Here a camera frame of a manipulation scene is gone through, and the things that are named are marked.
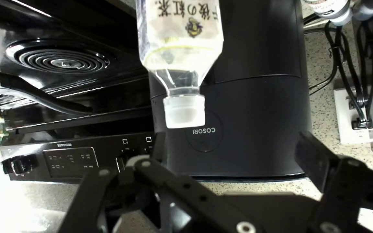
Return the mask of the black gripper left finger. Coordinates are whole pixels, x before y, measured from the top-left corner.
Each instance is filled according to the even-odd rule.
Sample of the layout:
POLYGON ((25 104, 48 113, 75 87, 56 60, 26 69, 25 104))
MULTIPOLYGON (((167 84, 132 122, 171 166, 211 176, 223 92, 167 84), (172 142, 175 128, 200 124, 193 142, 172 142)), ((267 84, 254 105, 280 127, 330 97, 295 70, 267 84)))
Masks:
POLYGON ((150 157, 159 163, 163 163, 166 161, 166 135, 165 133, 154 135, 150 157))

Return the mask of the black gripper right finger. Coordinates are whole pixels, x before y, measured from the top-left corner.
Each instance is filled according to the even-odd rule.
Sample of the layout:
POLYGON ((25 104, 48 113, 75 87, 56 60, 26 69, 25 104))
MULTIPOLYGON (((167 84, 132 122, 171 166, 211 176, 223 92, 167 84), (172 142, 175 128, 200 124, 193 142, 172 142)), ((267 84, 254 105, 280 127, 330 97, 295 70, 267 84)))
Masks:
POLYGON ((295 162, 319 190, 325 190, 334 176, 341 157, 312 133, 301 133, 295 149, 295 162))

